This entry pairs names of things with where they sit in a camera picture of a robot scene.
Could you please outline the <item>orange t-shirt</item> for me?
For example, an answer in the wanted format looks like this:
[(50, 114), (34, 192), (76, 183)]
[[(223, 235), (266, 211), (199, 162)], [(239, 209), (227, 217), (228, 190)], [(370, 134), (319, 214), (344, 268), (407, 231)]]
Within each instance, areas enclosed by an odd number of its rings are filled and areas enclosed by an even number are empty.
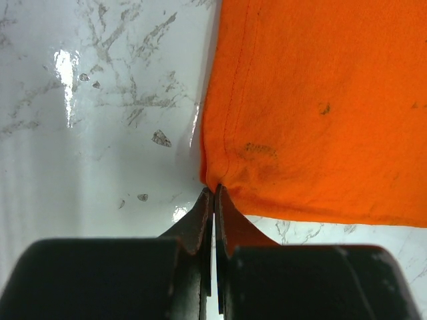
[(200, 179), (246, 215), (426, 226), (426, 2), (224, 1)]

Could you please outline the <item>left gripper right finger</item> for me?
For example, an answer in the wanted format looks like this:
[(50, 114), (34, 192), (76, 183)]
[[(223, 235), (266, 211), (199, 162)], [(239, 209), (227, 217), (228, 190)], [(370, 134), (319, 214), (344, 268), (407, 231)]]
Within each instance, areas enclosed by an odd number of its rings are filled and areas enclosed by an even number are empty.
[(214, 196), (218, 311), (225, 319), (419, 319), (401, 269), (375, 245), (280, 245), (228, 190)]

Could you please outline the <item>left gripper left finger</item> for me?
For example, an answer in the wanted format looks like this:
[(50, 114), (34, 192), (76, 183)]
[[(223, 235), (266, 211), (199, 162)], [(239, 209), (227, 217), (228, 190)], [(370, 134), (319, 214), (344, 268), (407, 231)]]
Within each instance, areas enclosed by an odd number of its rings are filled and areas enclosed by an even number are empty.
[(2, 319), (205, 319), (214, 197), (154, 238), (34, 242), (1, 295)]

